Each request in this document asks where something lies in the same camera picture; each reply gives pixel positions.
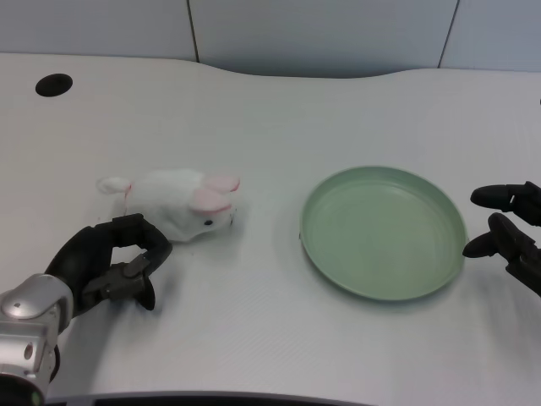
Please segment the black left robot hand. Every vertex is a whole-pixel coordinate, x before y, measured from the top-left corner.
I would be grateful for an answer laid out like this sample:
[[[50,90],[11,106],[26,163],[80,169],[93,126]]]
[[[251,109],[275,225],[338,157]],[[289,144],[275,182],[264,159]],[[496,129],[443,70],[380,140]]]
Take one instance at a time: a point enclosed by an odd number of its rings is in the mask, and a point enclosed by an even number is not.
[[[113,250],[130,246],[143,252],[129,263],[113,264]],[[134,299],[153,310],[156,295],[150,275],[171,253],[167,238],[141,214],[133,214],[81,229],[58,251],[46,274],[70,288],[74,317],[108,299]]]

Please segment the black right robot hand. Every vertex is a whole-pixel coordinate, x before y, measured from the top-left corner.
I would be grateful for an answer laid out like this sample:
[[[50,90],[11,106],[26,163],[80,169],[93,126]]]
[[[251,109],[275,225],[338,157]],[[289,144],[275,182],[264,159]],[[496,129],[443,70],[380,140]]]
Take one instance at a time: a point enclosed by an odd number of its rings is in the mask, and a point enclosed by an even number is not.
[[[500,255],[506,271],[534,293],[540,293],[540,248],[504,214],[511,212],[531,226],[540,225],[540,188],[532,183],[497,184],[475,189],[470,201],[495,209],[488,218],[489,231],[463,248],[466,258]]]

